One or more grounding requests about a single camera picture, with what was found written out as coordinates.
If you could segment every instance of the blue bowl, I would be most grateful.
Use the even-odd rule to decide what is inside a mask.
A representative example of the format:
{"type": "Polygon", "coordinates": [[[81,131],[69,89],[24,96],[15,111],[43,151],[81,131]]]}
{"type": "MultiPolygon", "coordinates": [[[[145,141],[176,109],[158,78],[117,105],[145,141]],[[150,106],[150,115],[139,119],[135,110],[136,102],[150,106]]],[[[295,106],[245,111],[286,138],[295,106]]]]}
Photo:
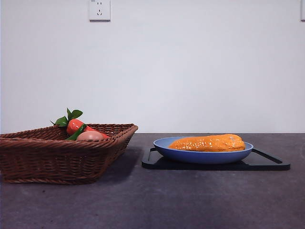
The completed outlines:
{"type": "Polygon", "coordinates": [[[245,142],[244,150],[230,152],[198,152],[168,148],[173,141],[180,138],[183,137],[161,138],[155,140],[153,144],[164,157],[171,160],[196,164],[226,164],[236,162],[247,157],[253,149],[253,145],[247,142],[245,142]]]}

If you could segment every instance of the black cutting board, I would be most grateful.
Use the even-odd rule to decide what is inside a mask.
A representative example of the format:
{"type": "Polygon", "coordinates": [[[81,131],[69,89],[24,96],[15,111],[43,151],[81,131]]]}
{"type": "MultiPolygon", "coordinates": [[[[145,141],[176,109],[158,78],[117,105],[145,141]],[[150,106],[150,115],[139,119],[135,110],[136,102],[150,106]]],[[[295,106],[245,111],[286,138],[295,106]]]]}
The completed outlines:
{"type": "Polygon", "coordinates": [[[180,169],[180,170],[289,170],[290,163],[253,149],[249,156],[243,160],[218,165],[191,164],[180,161],[173,161],[162,156],[156,148],[144,153],[142,167],[148,169],[180,169]]]}

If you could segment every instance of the wall socket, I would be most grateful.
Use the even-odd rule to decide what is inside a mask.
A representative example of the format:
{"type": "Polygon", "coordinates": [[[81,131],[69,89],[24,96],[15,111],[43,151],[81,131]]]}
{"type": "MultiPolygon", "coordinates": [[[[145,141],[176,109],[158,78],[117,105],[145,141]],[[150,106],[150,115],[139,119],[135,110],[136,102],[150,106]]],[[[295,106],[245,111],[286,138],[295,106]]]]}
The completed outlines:
{"type": "Polygon", "coordinates": [[[110,21],[110,0],[89,0],[89,21],[110,21]]]}

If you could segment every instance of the wicker basket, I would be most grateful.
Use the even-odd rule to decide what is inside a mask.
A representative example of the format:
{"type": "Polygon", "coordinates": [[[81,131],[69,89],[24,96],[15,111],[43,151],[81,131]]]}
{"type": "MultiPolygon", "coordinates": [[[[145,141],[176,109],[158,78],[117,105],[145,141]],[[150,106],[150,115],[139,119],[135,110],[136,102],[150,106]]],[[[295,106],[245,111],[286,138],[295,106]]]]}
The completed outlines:
{"type": "Polygon", "coordinates": [[[138,129],[134,124],[89,124],[110,138],[66,141],[64,128],[50,126],[0,135],[0,171],[8,183],[89,184],[121,155],[138,129]]]}

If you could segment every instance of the table surface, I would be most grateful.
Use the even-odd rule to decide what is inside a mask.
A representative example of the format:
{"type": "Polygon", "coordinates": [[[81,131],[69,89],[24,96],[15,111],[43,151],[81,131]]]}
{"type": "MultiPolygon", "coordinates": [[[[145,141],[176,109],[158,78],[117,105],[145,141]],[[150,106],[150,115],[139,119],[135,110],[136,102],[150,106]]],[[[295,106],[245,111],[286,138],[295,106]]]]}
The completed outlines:
{"type": "Polygon", "coordinates": [[[305,228],[305,134],[239,134],[290,162],[288,171],[141,166],[154,140],[186,135],[203,134],[135,134],[125,153],[93,184],[1,183],[1,228],[305,228]]]}

